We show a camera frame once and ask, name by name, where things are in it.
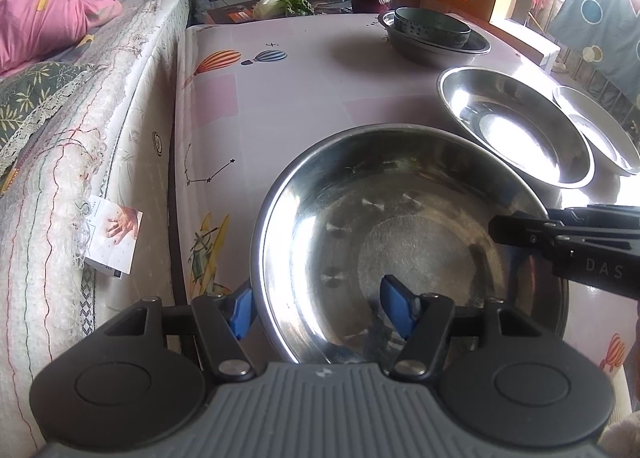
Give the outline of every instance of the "red onion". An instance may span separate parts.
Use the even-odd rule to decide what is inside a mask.
[[[354,14],[381,14],[391,7],[391,0],[351,0]]]

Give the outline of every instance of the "white logo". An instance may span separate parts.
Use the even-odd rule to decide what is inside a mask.
[[[329,375],[333,375],[334,372],[332,372],[329,368],[322,368],[321,370],[316,371],[316,375],[320,378],[327,378]]]

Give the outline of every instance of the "lace trim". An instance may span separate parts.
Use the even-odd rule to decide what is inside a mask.
[[[0,149],[0,174],[3,174],[18,158],[20,150],[27,144],[30,136],[38,131],[48,118],[53,117],[65,104],[69,97],[81,84],[87,82],[94,74],[94,67],[80,72],[73,80],[62,86],[48,99],[38,105],[27,118],[24,119],[9,141]]]

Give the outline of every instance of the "mattress tag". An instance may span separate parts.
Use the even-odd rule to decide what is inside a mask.
[[[91,196],[89,206],[90,239],[84,260],[99,272],[120,278],[131,271],[142,212],[99,196]]]

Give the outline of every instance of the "floral pillow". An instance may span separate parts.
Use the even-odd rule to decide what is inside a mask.
[[[89,66],[45,61],[0,82],[0,174],[90,72]]]

